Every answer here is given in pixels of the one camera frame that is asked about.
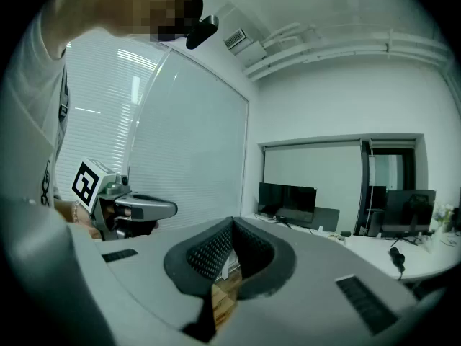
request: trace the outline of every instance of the ceiling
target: ceiling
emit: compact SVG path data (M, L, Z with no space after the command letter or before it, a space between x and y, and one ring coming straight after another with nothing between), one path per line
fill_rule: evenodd
M317 37L394 29L440 40L437 26L416 0L204 0L228 38L238 28L253 40L294 22L314 25Z

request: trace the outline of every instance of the white desk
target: white desk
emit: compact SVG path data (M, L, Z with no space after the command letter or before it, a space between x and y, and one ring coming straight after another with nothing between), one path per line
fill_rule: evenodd
M257 216L261 220L267 220L266 217ZM254 214L251 214L247 219L256 219ZM307 234L315 234L316 236L323 236L329 239L328 236L333 232L318 232L314 229L306 229L298 226L291 225L292 229L301 231ZM461 237L455 236L454 233L442 235L442 241L449 243L448 240L455 241L455 247L447 246L439 243L432 252L427 252L422 245L414 246L408 242L399 241L393 247L397 247L398 251L405 255L405 271L402 274L403 282L416 282L419 280L428 279L436 275L442 274L447 270L453 268L461 262ZM370 264L383 271L385 274L392 278L398 279L400 273L397 267L390 259L389 250L390 245L395 240L376 239L373 237L364 236L350 236L344 241L334 240L340 245L344 245L355 254L359 255L362 259L367 260Z

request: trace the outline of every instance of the vent grille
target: vent grille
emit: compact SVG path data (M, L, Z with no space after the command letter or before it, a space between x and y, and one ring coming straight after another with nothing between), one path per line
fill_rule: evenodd
M336 280L336 284L373 334L380 333L397 321L397 317L359 278L350 275Z
M246 39L245 32L243 30L237 30L227 40L225 40L224 43L230 50L235 45L237 45L238 43L241 43L245 39Z

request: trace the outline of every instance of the window blind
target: window blind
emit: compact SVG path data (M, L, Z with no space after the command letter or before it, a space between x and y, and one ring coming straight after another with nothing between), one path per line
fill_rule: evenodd
M74 199L71 185L82 156L125 172L122 166L133 116L165 52L160 45L116 38L104 30L88 32L67 45L71 107L55 167L64 200Z
M159 229L240 215L247 101L171 51L141 107L130 184L178 205Z
M264 182L316 188L315 206L339 209L336 232L354 232L362 193L360 142L267 148Z

